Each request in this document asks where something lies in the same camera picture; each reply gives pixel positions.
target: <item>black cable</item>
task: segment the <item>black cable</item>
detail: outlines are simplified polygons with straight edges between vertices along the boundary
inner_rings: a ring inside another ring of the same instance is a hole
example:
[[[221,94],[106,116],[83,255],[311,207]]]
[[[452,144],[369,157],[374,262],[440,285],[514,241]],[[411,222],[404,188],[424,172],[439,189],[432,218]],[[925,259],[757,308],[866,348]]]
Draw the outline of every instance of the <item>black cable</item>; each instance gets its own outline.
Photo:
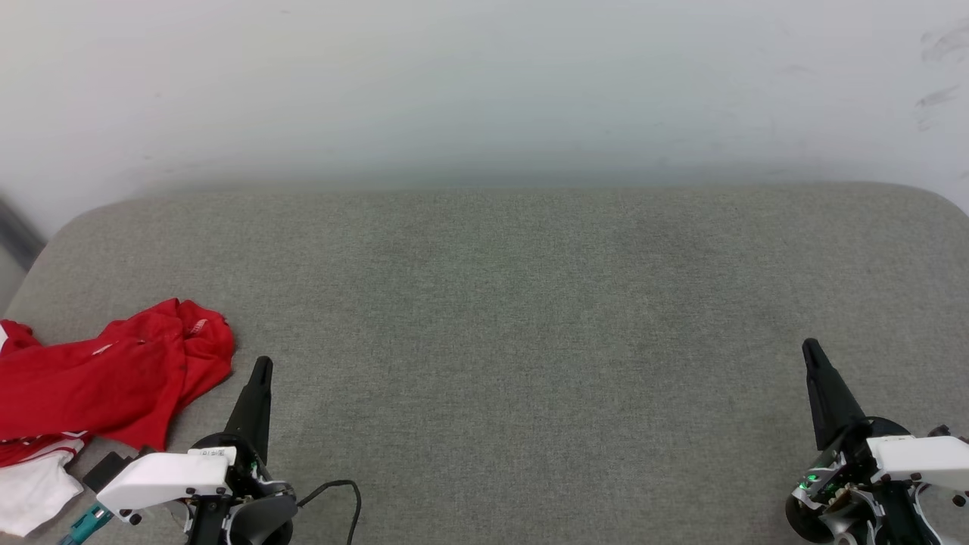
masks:
[[[297,503],[297,507],[302,507],[303,505],[309,503],[310,501],[313,500],[314,497],[322,494],[323,491],[326,490],[327,488],[342,487],[342,486],[348,486],[348,485],[354,487],[354,495],[357,496],[357,510],[354,511],[354,520],[352,523],[350,523],[350,533],[347,534],[347,545],[351,545],[351,543],[353,543],[354,541],[354,530],[357,529],[357,521],[360,518],[360,507],[363,504],[363,501],[360,498],[360,488],[357,487],[357,483],[351,481],[350,479],[342,479],[339,481],[329,481],[328,483],[323,483],[322,485],[317,487],[316,490],[309,493],[309,496],[301,499]]]

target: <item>gray upholstered cushion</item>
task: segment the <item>gray upholstered cushion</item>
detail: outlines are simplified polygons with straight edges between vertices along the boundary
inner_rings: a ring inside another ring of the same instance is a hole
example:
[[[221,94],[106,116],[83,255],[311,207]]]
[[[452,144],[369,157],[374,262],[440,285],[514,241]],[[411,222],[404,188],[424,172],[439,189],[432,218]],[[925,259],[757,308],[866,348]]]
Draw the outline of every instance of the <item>gray upholstered cushion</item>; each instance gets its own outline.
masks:
[[[8,316],[63,342],[170,297],[238,344],[171,450],[219,431],[272,357],[269,466],[302,494],[356,479],[360,545],[797,543],[805,337],[869,414],[969,433],[969,218],[902,187],[135,201],[61,231]],[[295,543],[342,543],[352,512],[327,492]],[[89,541],[180,542],[164,512]]]

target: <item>teal connector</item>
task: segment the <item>teal connector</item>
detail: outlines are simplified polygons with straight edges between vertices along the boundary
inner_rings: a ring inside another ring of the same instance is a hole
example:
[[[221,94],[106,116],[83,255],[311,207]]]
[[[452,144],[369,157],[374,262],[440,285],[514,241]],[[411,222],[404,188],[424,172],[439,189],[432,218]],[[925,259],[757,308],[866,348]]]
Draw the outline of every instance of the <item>teal connector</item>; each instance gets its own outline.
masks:
[[[104,505],[95,503],[77,522],[71,525],[71,533],[58,541],[57,545],[80,545],[113,518],[114,515]]]

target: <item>black plastic part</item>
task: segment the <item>black plastic part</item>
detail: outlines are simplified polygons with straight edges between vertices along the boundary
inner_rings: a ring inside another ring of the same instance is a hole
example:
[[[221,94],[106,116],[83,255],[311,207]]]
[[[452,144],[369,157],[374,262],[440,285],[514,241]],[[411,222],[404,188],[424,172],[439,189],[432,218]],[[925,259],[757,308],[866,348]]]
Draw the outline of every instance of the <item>black plastic part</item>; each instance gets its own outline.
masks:
[[[811,543],[830,543],[834,536],[825,523],[818,520],[818,514],[808,509],[799,499],[788,496],[784,503],[784,514],[797,535]]]
[[[942,426],[936,426],[928,433],[929,437],[941,437],[944,435],[952,435],[953,433],[949,431],[949,427],[943,424]]]
[[[848,426],[866,417],[817,339],[806,339],[801,350],[807,366],[807,396],[811,403],[814,442],[818,450],[825,450]]]
[[[293,539],[293,521],[286,521],[283,526],[274,531],[262,545],[287,545]],[[233,535],[233,545],[252,545],[241,535]]]
[[[879,538],[883,543],[927,545],[934,542],[922,517],[915,510],[908,487],[892,481],[876,487],[872,494],[875,501],[885,508],[885,518],[882,519],[885,527],[879,531]]]
[[[879,418],[871,423],[871,436],[884,437],[885,435],[912,435],[904,426],[885,418]]]
[[[293,496],[261,497],[240,505],[233,514],[233,545],[269,545],[278,540],[279,529],[298,512]]]
[[[252,369],[249,383],[242,387],[226,433],[244,437],[256,449],[263,464],[268,462],[269,409],[272,405],[272,360],[260,356]]]
[[[86,475],[81,477],[81,481],[87,488],[94,491],[94,494],[101,492],[114,477],[128,466],[131,458],[121,458],[116,452],[108,452],[97,465],[91,468]]]
[[[225,543],[222,523],[229,515],[229,506],[230,499],[227,497],[203,497],[196,508],[188,542],[196,545]]]

